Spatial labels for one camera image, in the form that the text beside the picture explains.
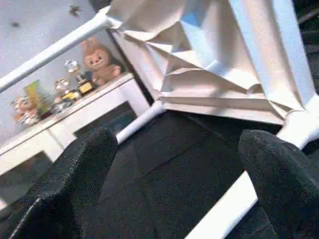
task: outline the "stuffed animal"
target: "stuffed animal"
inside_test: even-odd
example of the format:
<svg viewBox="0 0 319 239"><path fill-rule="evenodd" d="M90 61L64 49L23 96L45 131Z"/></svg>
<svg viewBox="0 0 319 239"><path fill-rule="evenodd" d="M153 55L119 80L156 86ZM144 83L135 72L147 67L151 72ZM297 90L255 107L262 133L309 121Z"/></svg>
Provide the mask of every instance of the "stuffed animal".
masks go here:
<svg viewBox="0 0 319 239"><path fill-rule="evenodd" d="M84 65L92 72L92 81L97 85L104 85L121 74L121 67L111 64L112 56L106 46L95 37L82 42Z"/></svg>
<svg viewBox="0 0 319 239"><path fill-rule="evenodd" d="M36 104L29 97L19 97L14 102L14 109L17 112L14 118L21 124L31 126L40 121Z"/></svg>

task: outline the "white shelf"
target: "white shelf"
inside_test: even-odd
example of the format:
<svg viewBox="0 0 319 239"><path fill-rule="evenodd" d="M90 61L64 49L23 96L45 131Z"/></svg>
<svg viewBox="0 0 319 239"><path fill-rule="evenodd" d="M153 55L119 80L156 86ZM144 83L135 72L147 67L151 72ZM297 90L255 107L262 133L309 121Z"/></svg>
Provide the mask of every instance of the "white shelf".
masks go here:
<svg viewBox="0 0 319 239"><path fill-rule="evenodd" d="M10 138L4 144L2 144L0 148L0 155L4 154L5 152L9 151L10 149L16 147L17 145L23 143L24 141L28 140L29 138L35 136L36 134L42 132L43 130L51 127L52 125L58 123L59 121L63 120L64 118L68 117L69 115L73 114L77 110L83 108L87 104L91 103L92 101L98 99L99 97L105 95L106 93L116 89L120 85L124 84L125 82L131 80L133 75L131 73L124 73L123 75L119 76L118 78L114 79L112 82L98 88L94 92L86 95L85 97L78 100L74 105L70 108L67 108L65 111L50 116L45 120L31 126L21 132L20 134Z"/></svg>

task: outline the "trophy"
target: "trophy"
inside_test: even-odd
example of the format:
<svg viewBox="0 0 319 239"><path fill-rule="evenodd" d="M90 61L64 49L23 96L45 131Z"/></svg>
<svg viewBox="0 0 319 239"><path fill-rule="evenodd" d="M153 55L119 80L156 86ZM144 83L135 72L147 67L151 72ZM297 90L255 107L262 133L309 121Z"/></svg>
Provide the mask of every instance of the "trophy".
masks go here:
<svg viewBox="0 0 319 239"><path fill-rule="evenodd" d="M77 91L70 90L70 84L64 78L55 81L55 89L59 92L61 99L77 100L80 98L80 94Z"/></svg>
<svg viewBox="0 0 319 239"><path fill-rule="evenodd" d="M68 60L65 62L65 67L72 77L75 77L78 82L78 91L81 95L86 95L94 90L93 84L86 79L81 67L77 61Z"/></svg>

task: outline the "white canopy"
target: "white canopy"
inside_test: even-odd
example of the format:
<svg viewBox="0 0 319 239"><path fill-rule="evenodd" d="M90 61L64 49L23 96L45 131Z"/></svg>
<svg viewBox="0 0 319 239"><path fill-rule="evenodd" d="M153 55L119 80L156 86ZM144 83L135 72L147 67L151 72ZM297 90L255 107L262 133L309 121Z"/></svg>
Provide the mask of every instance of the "white canopy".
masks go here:
<svg viewBox="0 0 319 239"><path fill-rule="evenodd" d="M113 0L107 16L166 109L279 124L319 113L291 0Z"/></svg>

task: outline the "small statue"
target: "small statue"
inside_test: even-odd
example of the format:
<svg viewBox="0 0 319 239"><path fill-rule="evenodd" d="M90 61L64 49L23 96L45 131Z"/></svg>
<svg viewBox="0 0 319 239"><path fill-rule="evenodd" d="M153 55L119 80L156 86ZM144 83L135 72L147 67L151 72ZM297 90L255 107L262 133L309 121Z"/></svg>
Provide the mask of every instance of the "small statue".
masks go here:
<svg viewBox="0 0 319 239"><path fill-rule="evenodd" d="M40 121L36 104L29 97L19 97L14 102L14 109L17 112L14 118L21 124L31 126Z"/></svg>
<svg viewBox="0 0 319 239"><path fill-rule="evenodd" d="M92 72L92 82L104 85L121 74L121 67L111 64L112 56L106 46L97 41L95 37L82 42L84 65Z"/></svg>

